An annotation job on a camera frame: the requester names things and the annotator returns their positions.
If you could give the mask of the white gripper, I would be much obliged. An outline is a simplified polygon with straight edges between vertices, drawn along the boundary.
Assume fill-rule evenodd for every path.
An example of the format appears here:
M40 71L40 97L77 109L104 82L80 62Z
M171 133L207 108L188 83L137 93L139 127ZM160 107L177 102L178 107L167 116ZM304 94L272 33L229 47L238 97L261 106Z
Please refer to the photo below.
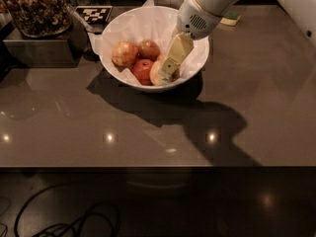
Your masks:
M194 49L193 40L208 37L221 18L207 12L197 0L184 0L177 17L176 34L162 59L158 73L169 80Z

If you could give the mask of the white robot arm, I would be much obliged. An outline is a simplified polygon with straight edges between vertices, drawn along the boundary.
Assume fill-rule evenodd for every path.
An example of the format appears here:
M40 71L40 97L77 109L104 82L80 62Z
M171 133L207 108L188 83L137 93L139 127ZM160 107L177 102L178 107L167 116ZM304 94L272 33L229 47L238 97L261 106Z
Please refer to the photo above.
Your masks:
M184 0L178 11L174 37L159 67L170 79L193 50L194 41L208 37L228 9L240 0ZM316 0L277 0L299 29L316 45Z

